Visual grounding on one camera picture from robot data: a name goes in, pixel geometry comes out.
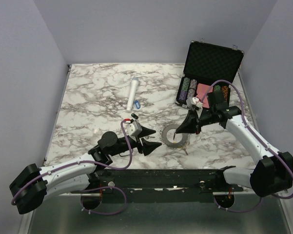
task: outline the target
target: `purple cable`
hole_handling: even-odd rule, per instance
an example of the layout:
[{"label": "purple cable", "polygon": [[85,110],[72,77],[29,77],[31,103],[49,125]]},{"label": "purple cable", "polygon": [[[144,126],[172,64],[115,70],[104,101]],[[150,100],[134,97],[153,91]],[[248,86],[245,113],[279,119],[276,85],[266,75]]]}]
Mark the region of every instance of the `purple cable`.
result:
[{"label": "purple cable", "polygon": [[224,207],[220,206],[220,205],[217,203],[217,201],[216,201],[216,199],[215,199],[215,197],[214,197],[214,202],[215,202],[216,206],[217,206],[219,209],[222,209],[222,210],[224,210],[224,211],[228,211],[228,212],[232,212],[232,213],[246,213],[246,212],[254,211],[255,209],[257,209],[257,208],[262,204],[262,200],[263,200],[263,199],[260,198],[259,203],[258,203],[256,206],[252,207],[251,209],[244,210],[244,211],[237,211],[237,210],[229,210],[229,209],[227,209],[227,208],[224,208]]},{"label": "purple cable", "polygon": [[[207,92],[202,97],[201,102],[205,99],[205,97],[207,96],[207,94],[209,93],[209,91],[212,89],[212,87],[215,86],[219,82],[227,83],[227,84],[229,84],[230,86],[232,86],[236,90],[237,95],[238,95],[239,100],[240,100],[241,111],[242,111],[242,120],[243,120],[245,126],[253,134],[253,136],[263,145],[263,147],[266,148],[270,153],[272,153],[282,163],[282,165],[285,167],[285,169],[288,171],[288,173],[290,174],[290,176],[293,179],[293,172],[288,167],[288,165],[284,162],[284,160],[276,152],[274,152],[273,150],[271,150],[270,148],[268,148],[268,145],[266,143],[264,143],[264,141],[247,124],[246,119],[245,119],[245,113],[244,113],[244,102],[243,102],[243,99],[242,99],[242,97],[241,97],[240,92],[238,91],[238,89],[232,83],[230,83],[230,82],[228,82],[226,80],[223,80],[223,79],[217,80],[216,82],[214,82],[209,87],[209,89],[207,90]],[[280,199],[291,199],[291,198],[293,198],[293,193],[290,196],[279,196],[279,195],[276,195],[276,194],[273,194],[272,196],[275,196],[275,197],[280,198]]]},{"label": "purple cable", "polygon": [[100,188],[96,188],[96,189],[87,189],[87,190],[83,190],[83,192],[90,192],[90,191],[96,191],[96,190],[101,190],[101,189],[116,189],[118,191],[121,192],[121,194],[123,195],[123,198],[124,198],[124,206],[118,210],[118,211],[115,211],[115,212],[110,212],[110,213],[105,213],[105,212],[99,212],[99,211],[91,211],[91,210],[87,210],[86,208],[84,208],[84,205],[83,205],[83,199],[80,200],[80,204],[82,206],[82,210],[85,210],[85,211],[88,211],[90,213],[93,213],[93,214],[98,214],[98,215],[116,215],[116,214],[119,214],[121,212],[123,212],[126,208],[127,208],[127,197],[126,197],[126,194],[124,193],[123,190],[121,190],[120,188],[118,187],[111,187],[111,186],[105,186],[105,187],[100,187]]},{"label": "purple cable", "polygon": [[[129,139],[128,139],[128,137],[127,137],[127,134],[126,134],[126,131],[125,131],[125,129],[124,129],[124,127],[123,127],[123,124],[125,123],[126,121],[125,120],[123,120],[121,123],[120,123],[120,126],[121,126],[121,129],[122,129],[122,132],[123,132],[123,134],[124,134],[124,136],[125,136],[125,139],[126,139],[126,142],[127,142],[127,144],[128,144],[128,148],[129,148],[129,154],[130,154],[130,159],[129,159],[129,162],[128,162],[128,165],[127,166],[125,166],[125,167],[121,167],[121,168],[118,168],[118,167],[113,167],[113,166],[109,166],[109,165],[106,165],[106,164],[104,164],[104,163],[101,163],[101,162],[96,162],[96,161],[90,161],[90,160],[83,160],[83,161],[80,161],[80,162],[72,162],[72,163],[69,163],[69,164],[66,164],[66,165],[64,165],[64,166],[61,166],[61,167],[58,167],[58,168],[55,168],[55,169],[53,169],[53,170],[51,170],[50,172],[51,173],[53,173],[53,172],[57,172],[57,171],[59,171],[59,170],[61,170],[61,169],[64,169],[64,168],[67,168],[67,167],[70,167],[70,166],[73,166],[73,165],[76,165],[76,164],[80,164],[80,163],[93,163],[93,164],[95,164],[95,165],[100,165],[100,166],[104,166],[104,167],[107,167],[107,168],[110,168],[110,169],[114,169],[114,170],[125,170],[125,169],[127,169],[130,165],[131,165],[131,162],[132,162],[132,157],[133,157],[133,155],[132,155],[132,149],[131,149],[131,145],[130,145],[130,142],[129,142]],[[28,183],[26,183],[14,196],[13,196],[13,198],[12,198],[12,201],[11,201],[11,204],[13,205],[13,206],[15,206],[16,205],[16,203],[15,203],[15,200],[17,199],[17,197],[29,186],[29,185],[31,185],[32,183],[34,183],[34,182],[36,182],[38,179],[40,179],[40,178],[42,178],[42,177],[44,177],[44,176],[46,176],[46,175],[48,175],[48,172],[46,172],[46,173],[43,173],[43,174],[41,174],[41,175],[39,175],[39,176],[37,176],[37,177],[35,177],[35,178],[33,178],[32,180],[30,180]]]}]

